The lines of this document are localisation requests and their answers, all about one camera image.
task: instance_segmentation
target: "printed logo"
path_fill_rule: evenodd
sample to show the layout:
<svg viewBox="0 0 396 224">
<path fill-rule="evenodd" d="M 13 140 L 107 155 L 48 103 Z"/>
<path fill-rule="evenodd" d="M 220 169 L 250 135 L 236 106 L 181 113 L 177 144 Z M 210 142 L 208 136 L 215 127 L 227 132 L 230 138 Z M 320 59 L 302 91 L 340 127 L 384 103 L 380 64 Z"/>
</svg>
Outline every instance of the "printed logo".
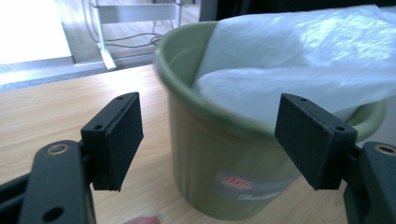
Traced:
<svg viewBox="0 0 396 224">
<path fill-rule="evenodd" d="M 221 181 L 221 184 L 234 189 L 251 189 L 251 183 L 246 179 L 230 176 Z"/>
</svg>

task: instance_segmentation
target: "cable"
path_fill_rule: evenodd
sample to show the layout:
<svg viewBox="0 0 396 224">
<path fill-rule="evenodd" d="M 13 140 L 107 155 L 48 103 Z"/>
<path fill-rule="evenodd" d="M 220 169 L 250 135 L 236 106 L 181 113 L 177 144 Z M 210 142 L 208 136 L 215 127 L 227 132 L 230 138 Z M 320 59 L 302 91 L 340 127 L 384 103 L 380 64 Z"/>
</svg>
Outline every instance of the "cable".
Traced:
<svg viewBox="0 0 396 224">
<path fill-rule="evenodd" d="M 83 10 L 83 14 L 84 14 L 84 23 L 85 23 L 85 27 L 88 30 L 88 33 L 90 35 L 90 38 L 93 42 L 95 43 L 99 43 L 99 40 L 97 40 L 94 37 L 94 34 L 96 36 L 99 36 L 98 31 L 96 30 L 94 24 L 93 24 L 93 18 L 92 18 L 92 7 L 89 8 L 89 17 L 90 17 L 90 21 L 91 21 L 91 27 L 88 24 L 88 15 L 87 15 L 87 8 L 85 5 L 85 0 L 81 0 L 81 4 L 82 4 L 82 10 Z M 121 40 L 126 40 L 126 39 L 131 39 L 131 38 L 135 38 L 138 36 L 142 36 L 142 35 L 154 35 L 154 37 L 152 37 L 150 39 L 150 42 L 148 44 L 144 44 L 144 45 L 139 45 L 139 46 L 125 46 L 125 45 L 120 45 L 120 44 L 107 44 L 105 43 L 106 46 L 112 46 L 112 47 L 120 47 L 120 48 L 129 48 L 129 49 L 136 49 L 136 48 L 142 48 L 142 47 L 146 47 L 149 45 L 157 45 L 157 42 L 161 39 L 160 34 L 155 33 L 155 27 L 156 27 L 156 21 L 153 23 L 153 27 L 152 27 L 152 33 L 143 33 L 143 34 L 139 34 L 139 35 L 131 35 L 131 36 L 126 36 L 126 37 L 122 37 L 122 38 L 116 38 L 116 39 L 105 39 L 105 41 L 108 42 L 112 42 L 112 41 L 121 41 Z"/>
</svg>

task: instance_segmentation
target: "floor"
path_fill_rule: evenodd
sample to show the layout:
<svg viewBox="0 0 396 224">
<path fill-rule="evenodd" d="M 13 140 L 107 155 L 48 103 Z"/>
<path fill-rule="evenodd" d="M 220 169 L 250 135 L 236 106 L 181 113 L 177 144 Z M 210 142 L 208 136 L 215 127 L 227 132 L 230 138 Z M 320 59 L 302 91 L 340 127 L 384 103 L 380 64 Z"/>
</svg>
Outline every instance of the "floor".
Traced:
<svg viewBox="0 0 396 224">
<path fill-rule="evenodd" d="M 11 91 L 107 72 L 95 42 L 97 34 L 91 20 L 92 11 L 89 7 L 89 1 L 91 0 L 39 1 L 53 1 L 57 15 L 62 22 L 72 57 L 64 55 L 52 59 L 37 58 L 37 61 L 22 63 L 0 63 L 0 91 Z M 151 0 L 99 1 L 100 5 L 124 5 L 127 2 L 128 4 L 149 4 Z M 192 4 L 191 0 L 184 0 L 182 3 L 181 25 L 198 22 L 200 5 Z M 40 13 L 38 11 L 40 8 L 32 7 L 34 7 L 34 4 L 30 5 L 31 10 L 28 11 Z M 143 21 L 104 25 L 107 44 L 123 46 L 108 46 L 115 59 L 117 69 L 152 63 L 158 37 L 161 38 L 161 35 L 170 31 L 174 24 L 174 21 Z"/>
</svg>

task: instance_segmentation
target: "screw hole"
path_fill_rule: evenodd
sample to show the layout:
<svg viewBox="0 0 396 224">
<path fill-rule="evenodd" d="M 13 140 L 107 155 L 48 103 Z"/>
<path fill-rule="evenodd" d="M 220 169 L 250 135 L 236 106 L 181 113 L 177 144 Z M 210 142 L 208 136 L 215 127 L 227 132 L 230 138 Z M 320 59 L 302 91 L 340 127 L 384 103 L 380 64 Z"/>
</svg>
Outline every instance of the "screw hole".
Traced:
<svg viewBox="0 0 396 224">
<path fill-rule="evenodd" d="M 344 127 L 335 127 L 335 129 L 338 130 L 338 131 L 341 131 L 341 132 L 346 130 Z"/>
<path fill-rule="evenodd" d="M 376 145 L 375 149 L 390 156 L 396 156 L 396 148 L 385 145 Z"/>
<path fill-rule="evenodd" d="M 98 124 L 92 127 L 94 130 L 101 130 L 103 128 L 102 125 Z"/>
<path fill-rule="evenodd" d="M 62 207 L 55 207 L 50 209 L 46 214 L 43 216 L 43 221 L 44 222 L 52 222 L 58 219 L 62 214 L 64 213 L 64 210 Z"/>
</svg>

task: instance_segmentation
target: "table surface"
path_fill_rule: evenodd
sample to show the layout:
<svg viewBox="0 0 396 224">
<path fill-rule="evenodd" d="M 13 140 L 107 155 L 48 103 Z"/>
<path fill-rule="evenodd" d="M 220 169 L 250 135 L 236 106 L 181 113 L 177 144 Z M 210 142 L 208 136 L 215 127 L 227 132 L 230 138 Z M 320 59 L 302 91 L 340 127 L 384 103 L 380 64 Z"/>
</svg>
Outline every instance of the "table surface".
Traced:
<svg viewBox="0 0 396 224">
<path fill-rule="evenodd" d="M 140 92 L 144 139 L 121 192 L 94 191 L 98 223 L 161 214 L 164 223 L 229 223 L 195 210 L 172 175 L 166 90 L 152 65 L 0 93 L 0 184 L 28 173 L 35 153 L 79 130 L 113 98 Z M 343 191 L 297 179 L 258 215 L 233 223 L 347 223 Z"/>
</svg>

